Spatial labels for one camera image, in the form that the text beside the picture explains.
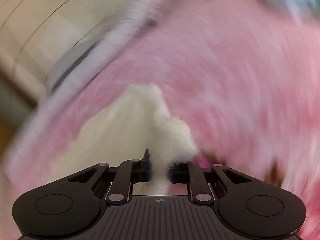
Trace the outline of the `cream knit sweater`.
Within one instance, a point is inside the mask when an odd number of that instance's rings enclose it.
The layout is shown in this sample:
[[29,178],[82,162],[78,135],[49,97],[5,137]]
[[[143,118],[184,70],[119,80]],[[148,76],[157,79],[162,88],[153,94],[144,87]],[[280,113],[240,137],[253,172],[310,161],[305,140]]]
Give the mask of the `cream knit sweater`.
[[129,85],[127,89],[81,128],[66,153],[51,164],[45,182],[65,177],[97,163],[117,166],[141,159],[148,150],[151,179],[134,193],[165,195],[169,192],[169,170],[193,159],[198,147],[189,126],[173,117],[156,85]]

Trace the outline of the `grey checked pillow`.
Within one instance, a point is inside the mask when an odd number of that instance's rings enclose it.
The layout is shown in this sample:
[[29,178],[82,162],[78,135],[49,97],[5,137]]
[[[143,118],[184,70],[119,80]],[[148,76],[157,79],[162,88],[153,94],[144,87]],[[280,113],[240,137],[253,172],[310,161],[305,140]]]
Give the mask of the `grey checked pillow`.
[[101,39],[77,43],[64,53],[53,66],[46,79],[47,94],[52,94],[64,79],[88,56]]

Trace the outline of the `lilac striped quilt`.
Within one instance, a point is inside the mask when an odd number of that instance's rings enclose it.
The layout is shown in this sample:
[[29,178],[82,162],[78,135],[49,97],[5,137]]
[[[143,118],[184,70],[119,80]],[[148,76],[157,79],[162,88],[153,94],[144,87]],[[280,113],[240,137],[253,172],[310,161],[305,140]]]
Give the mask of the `lilac striped quilt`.
[[149,21],[162,19],[178,0],[122,0],[111,16],[103,19],[80,42],[101,39],[88,56],[52,93],[39,97],[38,107],[7,149],[4,162],[22,160],[45,132],[50,122],[99,74]]

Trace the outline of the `cream wardrobe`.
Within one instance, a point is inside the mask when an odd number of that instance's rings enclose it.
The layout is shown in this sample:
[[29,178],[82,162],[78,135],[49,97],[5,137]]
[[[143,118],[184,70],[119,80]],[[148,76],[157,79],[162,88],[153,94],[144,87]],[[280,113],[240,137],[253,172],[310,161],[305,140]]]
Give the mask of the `cream wardrobe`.
[[1,0],[1,69],[37,100],[56,61],[121,2]]

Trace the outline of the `pink rose blanket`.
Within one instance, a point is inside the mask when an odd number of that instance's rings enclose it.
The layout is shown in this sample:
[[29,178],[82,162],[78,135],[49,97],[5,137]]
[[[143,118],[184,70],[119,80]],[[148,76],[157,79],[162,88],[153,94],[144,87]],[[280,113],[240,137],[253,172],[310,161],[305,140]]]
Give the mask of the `pink rose blanket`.
[[16,198],[47,184],[52,162],[129,85],[161,90],[201,166],[225,163],[301,198],[300,236],[319,239],[319,21],[296,22],[260,0],[179,0],[144,25],[22,160],[3,159],[1,239],[20,236]]

